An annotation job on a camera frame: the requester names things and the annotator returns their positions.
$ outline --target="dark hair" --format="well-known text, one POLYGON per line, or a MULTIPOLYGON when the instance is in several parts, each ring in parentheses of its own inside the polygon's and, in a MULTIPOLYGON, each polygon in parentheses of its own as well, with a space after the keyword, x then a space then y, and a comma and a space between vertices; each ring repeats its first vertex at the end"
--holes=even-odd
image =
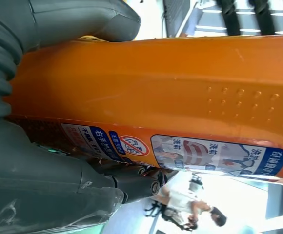
POLYGON ((185 228, 186 231, 192 231, 196 230, 198 228, 198 225, 197 223, 191 224, 188 228, 185 228))
POLYGON ((215 215, 219 216, 216 220, 215 220, 215 223, 217 226, 219 226, 219 227, 224 226, 227 221, 227 217, 225 216, 223 213, 220 212, 216 207, 213 207, 213 210, 211 211, 211 214, 215 214, 215 215))

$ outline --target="sticker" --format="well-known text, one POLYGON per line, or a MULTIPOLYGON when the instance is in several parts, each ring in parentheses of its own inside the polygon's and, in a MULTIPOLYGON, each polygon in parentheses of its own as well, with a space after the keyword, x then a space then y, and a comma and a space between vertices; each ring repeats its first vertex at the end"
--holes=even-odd
POLYGON ((111 141, 114 143, 116 150, 122 155, 126 155, 126 152, 122 148, 121 142, 120 141, 119 136, 115 131, 109 131, 111 141))
POLYGON ((283 150, 278 148, 163 135, 152 136, 151 144, 163 168, 274 176, 283 166, 283 150))
POLYGON ((120 140, 124 150, 131 155, 146 156, 149 148, 142 140, 132 136, 120 136, 120 140))
POLYGON ((98 127, 61 124, 64 131, 80 150, 95 157, 123 161, 112 146, 105 131, 98 127))

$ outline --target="red circle symbol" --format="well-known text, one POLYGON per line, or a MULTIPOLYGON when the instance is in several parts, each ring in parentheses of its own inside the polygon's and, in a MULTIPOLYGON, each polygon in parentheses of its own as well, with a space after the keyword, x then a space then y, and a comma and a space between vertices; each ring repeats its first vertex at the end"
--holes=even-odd
POLYGON ((135 136, 120 136, 120 140, 126 153, 136 156, 146 156, 149 153, 149 148, 145 142, 135 136))

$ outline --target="white shirt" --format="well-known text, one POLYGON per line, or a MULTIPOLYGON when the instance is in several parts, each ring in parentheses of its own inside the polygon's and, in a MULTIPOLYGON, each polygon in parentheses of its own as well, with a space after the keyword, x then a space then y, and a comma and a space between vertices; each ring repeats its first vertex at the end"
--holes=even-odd
MULTIPOLYGON (((188 191, 176 191, 170 190, 169 202, 167 205, 168 208, 174 209, 179 212, 192 213, 191 203, 193 201, 198 201, 194 193, 188 191)), ((202 213, 200 209, 198 209, 198 215, 202 213)))

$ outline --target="orange plastic panel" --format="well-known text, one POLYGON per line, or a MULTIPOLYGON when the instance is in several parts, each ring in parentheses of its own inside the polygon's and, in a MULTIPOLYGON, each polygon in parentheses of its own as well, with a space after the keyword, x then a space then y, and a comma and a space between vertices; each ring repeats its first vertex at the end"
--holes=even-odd
POLYGON ((14 118, 138 137, 149 153, 127 157, 154 166, 156 134, 283 149, 283 37, 73 41, 26 55, 12 86, 14 118))

